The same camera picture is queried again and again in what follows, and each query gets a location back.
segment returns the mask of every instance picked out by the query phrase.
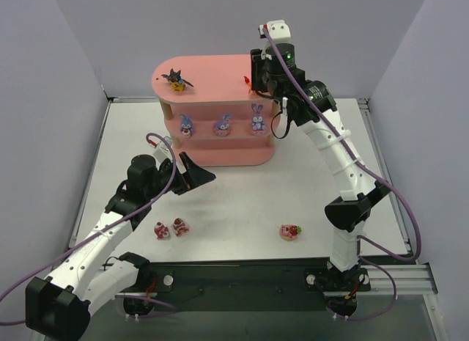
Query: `strawberry toy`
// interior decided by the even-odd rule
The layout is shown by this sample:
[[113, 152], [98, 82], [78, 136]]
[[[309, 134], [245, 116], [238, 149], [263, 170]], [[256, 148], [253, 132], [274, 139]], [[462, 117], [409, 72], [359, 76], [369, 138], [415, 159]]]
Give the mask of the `strawberry toy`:
[[301, 227], [296, 225], [281, 225], [278, 233], [284, 240], [294, 241], [301, 234]]

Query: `bunny ears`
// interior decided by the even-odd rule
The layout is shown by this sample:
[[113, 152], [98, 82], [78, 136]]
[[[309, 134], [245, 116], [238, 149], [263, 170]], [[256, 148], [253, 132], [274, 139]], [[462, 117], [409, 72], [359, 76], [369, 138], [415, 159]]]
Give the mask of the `bunny ears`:
[[251, 104], [252, 111], [254, 112], [261, 112], [261, 110], [264, 108], [263, 105], [256, 105], [256, 104]]

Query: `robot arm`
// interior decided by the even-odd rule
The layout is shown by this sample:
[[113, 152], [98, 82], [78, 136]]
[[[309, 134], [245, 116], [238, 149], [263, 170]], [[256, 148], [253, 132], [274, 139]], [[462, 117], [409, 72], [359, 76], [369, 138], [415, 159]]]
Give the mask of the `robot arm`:
[[[357, 166], [358, 162], [362, 164], [363, 162], [350, 140], [350, 131], [342, 124], [336, 101], [327, 87], [320, 81], [307, 80], [305, 72], [296, 67], [295, 47], [289, 43], [288, 25], [284, 21], [271, 21], [261, 25], [259, 27], [261, 37], [265, 37], [264, 29], [269, 32], [288, 70], [301, 89], [329, 119], [339, 132], [339, 137], [309, 107], [293, 86], [269, 42], [264, 50], [251, 51], [252, 90], [258, 93], [269, 92], [277, 103], [281, 100], [282, 111], [287, 115], [288, 124], [294, 122], [320, 151], [336, 179], [340, 193], [340, 197], [325, 208], [326, 216], [334, 226], [330, 262], [341, 273], [358, 270], [357, 236], [362, 233], [364, 222], [369, 217], [372, 207], [385, 197], [389, 190], [374, 182]], [[345, 140], [350, 146], [357, 156], [355, 160], [345, 150], [341, 140]]]
[[[215, 175], [197, 165], [185, 153], [180, 157], [186, 172], [176, 171], [169, 190], [181, 195]], [[149, 261], [126, 253], [111, 269], [95, 277], [103, 261], [128, 237], [150, 212], [148, 204], [165, 188], [173, 164], [166, 158], [160, 168], [151, 155], [138, 155], [127, 170], [128, 178], [101, 214], [88, 237], [100, 233], [73, 252], [45, 279], [33, 278], [26, 287], [26, 325], [54, 340], [79, 340], [89, 319], [118, 292], [135, 284], [139, 269]], [[147, 209], [107, 230], [106, 227], [144, 206]]]

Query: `shelf top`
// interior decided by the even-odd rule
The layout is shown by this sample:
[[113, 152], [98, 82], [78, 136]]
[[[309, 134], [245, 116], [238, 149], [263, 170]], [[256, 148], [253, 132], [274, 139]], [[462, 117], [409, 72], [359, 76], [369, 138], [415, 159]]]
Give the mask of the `shelf top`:
[[[173, 91], [162, 74], [181, 70], [181, 77], [191, 82], [182, 92]], [[249, 87], [243, 76], [251, 78], [251, 58], [244, 55], [179, 56], [159, 65], [152, 76], [152, 86], [163, 102], [173, 105], [208, 103], [249, 103], [265, 100]]]

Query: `gray floor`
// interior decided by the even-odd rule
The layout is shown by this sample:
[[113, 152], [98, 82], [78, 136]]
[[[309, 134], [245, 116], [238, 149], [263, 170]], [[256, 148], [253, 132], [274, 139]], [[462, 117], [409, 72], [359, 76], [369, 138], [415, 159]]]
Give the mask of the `gray floor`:
[[[382, 309], [389, 298], [360, 297], [357, 315]], [[436, 340], [420, 296], [400, 296], [389, 313], [366, 322], [333, 321], [328, 312], [184, 312], [135, 323], [118, 315], [114, 303], [93, 317], [82, 341]]]

